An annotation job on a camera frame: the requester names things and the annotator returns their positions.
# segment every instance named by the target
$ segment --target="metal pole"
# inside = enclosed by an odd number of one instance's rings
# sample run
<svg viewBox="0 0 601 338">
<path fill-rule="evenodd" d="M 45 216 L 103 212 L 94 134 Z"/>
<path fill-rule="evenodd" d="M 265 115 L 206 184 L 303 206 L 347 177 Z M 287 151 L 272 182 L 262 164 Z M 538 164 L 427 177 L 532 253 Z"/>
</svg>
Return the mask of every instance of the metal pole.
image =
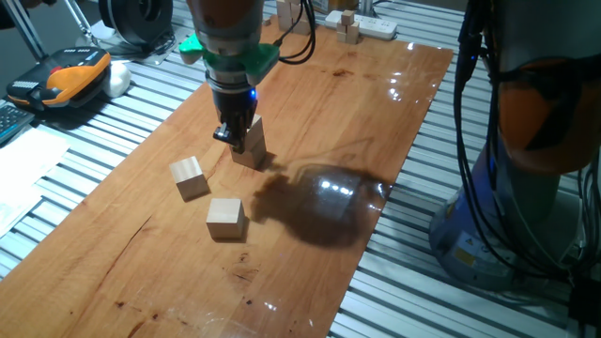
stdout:
<svg viewBox="0 0 601 338">
<path fill-rule="evenodd" d="M 41 60 L 48 57 L 48 54 L 44 51 L 44 47 L 42 47 L 38 32 L 36 32 L 36 28 L 29 20 L 27 12 L 25 12 L 21 2 L 19 2 L 19 0 L 2 1 L 4 2 L 4 7 L 7 9 L 8 15 L 10 15 L 15 27 L 19 33 L 21 33 L 23 41 L 25 41 L 25 44 L 29 47 L 31 54 L 38 62 L 41 62 Z"/>
<path fill-rule="evenodd" d="M 67 8 L 71 12 L 73 19 L 79 26 L 79 29 L 85 35 L 86 38 L 89 38 L 93 44 L 98 46 L 98 41 L 92 35 L 92 27 L 90 27 L 90 23 L 85 18 L 82 10 L 79 8 L 79 5 L 75 2 L 75 0 L 65 0 L 65 4 L 67 4 Z"/>
<path fill-rule="evenodd" d="M 374 0 L 361 0 L 359 3 L 359 14 L 362 16 L 374 16 Z"/>
</svg>

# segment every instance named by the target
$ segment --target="metal slotted rail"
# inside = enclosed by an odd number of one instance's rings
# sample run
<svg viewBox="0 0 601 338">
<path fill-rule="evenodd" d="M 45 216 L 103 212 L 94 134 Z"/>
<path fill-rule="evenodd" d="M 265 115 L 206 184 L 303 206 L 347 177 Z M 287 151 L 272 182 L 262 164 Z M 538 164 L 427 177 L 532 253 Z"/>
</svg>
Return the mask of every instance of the metal slotted rail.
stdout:
<svg viewBox="0 0 601 338">
<path fill-rule="evenodd" d="M 186 3 L 174 1 L 173 23 L 193 33 Z M 398 23 L 397 39 L 455 50 L 376 230 L 331 325 L 331 337 L 564 337 L 569 289 L 548 284 L 531 292 L 496 294 L 453 281 L 430 253 L 432 215 L 461 186 L 456 162 L 453 86 L 463 13 L 394 1 L 378 15 Z M 275 2 L 265 5 L 265 17 Z M 318 23 L 324 16 L 317 15 Z M 93 99 L 81 127 L 39 128 L 67 139 L 71 148 L 38 187 L 42 202 L 0 238 L 0 281 L 67 217 L 181 102 L 205 81 L 203 65 L 184 65 L 171 53 L 158 66 L 128 63 L 132 88 L 123 97 Z M 485 142 L 490 86 L 478 64 L 464 94 L 469 161 Z M 574 176 L 560 189 L 578 193 Z"/>
</svg>

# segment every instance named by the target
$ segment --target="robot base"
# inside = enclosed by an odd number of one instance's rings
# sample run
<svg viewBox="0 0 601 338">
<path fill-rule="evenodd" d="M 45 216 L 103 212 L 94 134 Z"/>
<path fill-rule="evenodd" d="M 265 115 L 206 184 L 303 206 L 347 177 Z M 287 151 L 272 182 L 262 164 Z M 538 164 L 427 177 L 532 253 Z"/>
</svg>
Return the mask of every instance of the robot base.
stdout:
<svg viewBox="0 0 601 338">
<path fill-rule="evenodd" d="M 515 177 L 510 179 L 506 173 L 504 168 L 500 169 L 499 200 L 505 212 L 504 219 L 514 233 L 514 237 L 540 260 L 548 258 L 538 249 L 537 244 L 546 250 L 553 261 L 567 261 L 566 257 L 577 251 L 574 249 L 578 247 L 577 244 L 581 239 L 580 199 L 572 194 L 557 192 L 544 220 L 530 223 L 527 227 L 521 221 L 517 221 L 519 218 L 515 216 L 516 205 L 512 195 L 516 192 L 510 188 L 511 179 Z M 495 209 L 485 169 L 485 156 L 482 153 L 473 167 L 472 176 L 480 206 L 488 223 L 497 233 L 505 236 Z M 488 231 L 481 219 L 479 223 L 486 238 L 499 255 L 512 265 L 527 268 L 521 259 L 507 250 Z M 432 254 L 444 270 L 466 284 L 491 291 L 502 291 L 541 282 L 522 278 L 521 274 L 504 265 L 488 250 L 478 235 L 463 189 L 459 190 L 433 217 L 430 224 L 430 247 Z"/>
</svg>

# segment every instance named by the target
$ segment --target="wooden board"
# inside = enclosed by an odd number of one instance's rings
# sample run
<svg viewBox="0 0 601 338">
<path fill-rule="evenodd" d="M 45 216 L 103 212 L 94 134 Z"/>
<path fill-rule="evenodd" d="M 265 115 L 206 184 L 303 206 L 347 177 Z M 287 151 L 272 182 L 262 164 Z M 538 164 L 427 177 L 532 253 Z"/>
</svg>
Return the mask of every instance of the wooden board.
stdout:
<svg viewBox="0 0 601 338">
<path fill-rule="evenodd" d="M 452 53 L 317 33 L 257 88 L 261 170 L 212 139 L 203 84 L 0 282 L 0 336 L 325 336 Z M 184 203 L 169 163 L 191 156 L 211 193 Z M 243 241 L 211 239 L 211 198 L 242 200 Z"/>
</svg>

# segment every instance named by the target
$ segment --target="wooden cube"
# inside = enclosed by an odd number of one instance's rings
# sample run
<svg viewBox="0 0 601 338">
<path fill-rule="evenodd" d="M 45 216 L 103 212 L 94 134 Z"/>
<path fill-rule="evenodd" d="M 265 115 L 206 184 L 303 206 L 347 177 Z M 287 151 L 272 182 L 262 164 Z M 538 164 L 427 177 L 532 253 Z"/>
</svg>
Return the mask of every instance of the wooden cube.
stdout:
<svg viewBox="0 0 601 338">
<path fill-rule="evenodd" d="M 294 5 L 294 4 L 290 4 L 290 17 L 292 18 L 292 21 L 296 21 L 299 18 L 299 15 L 301 14 L 301 5 Z M 300 19 L 302 21 L 309 21 L 309 18 L 307 17 L 307 11 L 304 10 L 302 12 L 302 15 L 300 16 Z"/>
<path fill-rule="evenodd" d="M 345 10 L 342 12 L 342 16 L 340 17 L 340 21 L 343 25 L 352 25 L 355 23 L 355 11 L 353 10 Z"/>
<path fill-rule="evenodd" d="M 263 132 L 263 118 L 259 114 L 255 114 L 253 117 L 253 123 L 251 128 L 246 131 L 246 139 L 244 140 L 244 147 L 247 149 L 253 148 L 260 139 L 265 136 Z"/>
<path fill-rule="evenodd" d="M 347 33 L 336 32 L 336 37 L 338 38 L 338 42 L 347 43 Z"/>
<path fill-rule="evenodd" d="M 238 198 L 213 198 L 207 215 L 210 236 L 219 238 L 241 238 L 244 229 L 244 207 Z"/>
<path fill-rule="evenodd" d="M 281 31 L 287 31 L 288 28 L 292 25 L 292 18 L 290 17 L 278 17 L 278 24 L 280 25 Z"/>
<path fill-rule="evenodd" d="M 235 163 L 247 166 L 249 168 L 256 169 L 259 164 L 265 159 L 267 155 L 267 146 L 265 145 L 265 138 L 260 139 L 256 145 L 252 148 L 247 148 L 242 154 L 234 151 L 232 147 L 229 147 L 232 154 L 232 160 Z"/>
<path fill-rule="evenodd" d="M 341 20 L 338 20 L 338 23 L 336 24 L 336 32 L 347 33 L 347 26 L 343 25 Z"/>
<path fill-rule="evenodd" d="M 291 18 L 290 12 L 290 3 L 286 2 L 286 0 L 276 0 L 275 1 L 275 10 L 278 13 L 280 18 Z"/>
<path fill-rule="evenodd" d="M 354 23 L 347 28 L 347 43 L 357 44 L 359 40 L 359 23 Z"/>
<path fill-rule="evenodd" d="M 188 202 L 208 192 L 208 184 L 195 156 L 169 164 L 181 198 Z"/>
<path fill-rule="evenodd" d="M 301 34 L 301 35 L 309 35 L 311 34 L 311 25 L 306 21 L 299 21 L 297 25 L 292 29 L 292 33 Z"/>
</svg>

